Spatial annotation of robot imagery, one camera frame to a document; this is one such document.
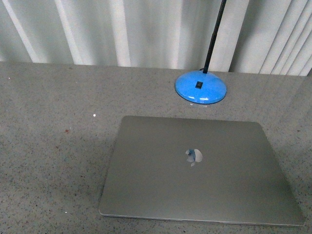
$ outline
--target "lamp base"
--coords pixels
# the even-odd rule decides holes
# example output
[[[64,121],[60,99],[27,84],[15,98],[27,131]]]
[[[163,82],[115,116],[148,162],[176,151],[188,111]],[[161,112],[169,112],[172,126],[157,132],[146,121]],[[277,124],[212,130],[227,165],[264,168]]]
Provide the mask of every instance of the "lamp base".
[[[176,92],[184,99],[198,104],[212,104],[226,95],[225,83],[212,73],[191,71],[175,82]]]

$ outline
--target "granite countertop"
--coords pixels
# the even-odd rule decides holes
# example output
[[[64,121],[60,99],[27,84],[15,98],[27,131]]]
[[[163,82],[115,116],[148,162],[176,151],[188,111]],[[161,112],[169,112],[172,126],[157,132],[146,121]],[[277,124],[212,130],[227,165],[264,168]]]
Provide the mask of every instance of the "granite countertop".
[[[175,93],[182,70],[0,62],[0,233],[312,233],[312,78],[215,72],[223,101]],[[259,122],[301,228],[102,217],[125,115]]]

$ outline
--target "laptop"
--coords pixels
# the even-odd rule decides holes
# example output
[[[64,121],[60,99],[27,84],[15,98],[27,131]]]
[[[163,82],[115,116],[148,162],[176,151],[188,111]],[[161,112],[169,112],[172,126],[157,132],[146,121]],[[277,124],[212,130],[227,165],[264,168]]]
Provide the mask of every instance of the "laptop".
[[[302,226],[256,122],[126,116],[99,206],[104,216]]]

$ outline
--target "curtain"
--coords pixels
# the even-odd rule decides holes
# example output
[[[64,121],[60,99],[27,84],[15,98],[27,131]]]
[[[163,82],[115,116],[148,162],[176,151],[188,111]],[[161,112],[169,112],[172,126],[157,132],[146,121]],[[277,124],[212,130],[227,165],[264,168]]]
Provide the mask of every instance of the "curtain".
[[[197,70],[221,0],[1,0],[0,61]],[[306,76],[312,0],[228,0],[209,70]]]

